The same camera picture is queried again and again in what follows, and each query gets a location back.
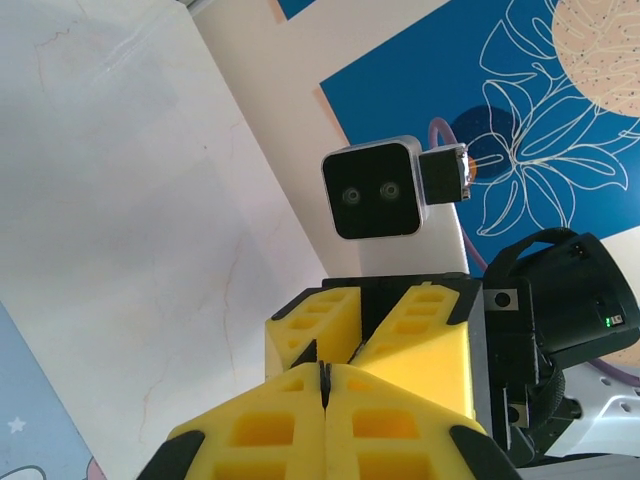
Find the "depth camera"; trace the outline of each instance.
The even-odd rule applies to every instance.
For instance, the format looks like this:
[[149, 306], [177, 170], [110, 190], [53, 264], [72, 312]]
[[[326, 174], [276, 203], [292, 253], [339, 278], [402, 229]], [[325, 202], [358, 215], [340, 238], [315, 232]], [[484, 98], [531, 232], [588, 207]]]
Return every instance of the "depth camera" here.
[[418, 181], [420, 142], [397, 137], [347, 147], [322, 163], [338, 234], [345, 239], [412, 235], [425, 208]]

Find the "purple cable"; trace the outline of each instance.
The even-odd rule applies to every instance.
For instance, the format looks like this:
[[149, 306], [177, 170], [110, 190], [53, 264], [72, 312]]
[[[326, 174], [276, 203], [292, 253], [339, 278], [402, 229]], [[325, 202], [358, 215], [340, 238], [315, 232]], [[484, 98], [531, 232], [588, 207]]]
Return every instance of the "purple cable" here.
[[640, 378], [636, 377], [635, 375], [631, 375], [630, 373], [624, 372], [600, 358], [590, 360], [589, 365], [596, 368], [605, 375], [610, 376], [614, 380], [617, 380], [618, 382], [629, 385], [630, 387], [640, 388]]
[[[438, 135], [442, 137], [445, 144], [458, 143], [456, 135], [453, 133], [453, 130], [451, 130], [447, 121], [440, 117], [434, 118], [429, 124], [429, 148], [436, 148], [438, 146]], [[480, 252], [476, 249], [467, 232], [464, 231], [464, 228], [462, 229], [462, 239], [464, 240], [464, 246], [469, 252], [469, 255], [484, 272], [487, 269], [487, 262], [482, 258], [482, 255], [480, 255]], [[640, 378], [624, 372], [600, 358], [589, 361], [589, 365], [625, 385], [640, 388]]]
[[[445, 119], [440, 117], [434, 118], [429, 124], [429, 148], [436, 148], [438, 146], [438, 134], [440, 134], [445, 144], [451, 145], [458, 143], [458, 140], [456, 139], [456, 136], [453, 133], [453, 130], [451, 130], [449, 124]], [[467, 252], [469, 252], [469, 255], [473, 258], [473, 261], [476, 262], [476, 265], [478, 265], [480, 270], [484, 272], [487, 269], [487, 262], [482, 258], [482, 255], [478, 252], [478, 249], [473, 242], [471, 242], [471, 239], [469, 238], [469, 235], [467, 235], [467, 232], [464, 231], [464, 228], [461, 229], [462, 240], [464, 241], [464, 246], [467, 249]]]

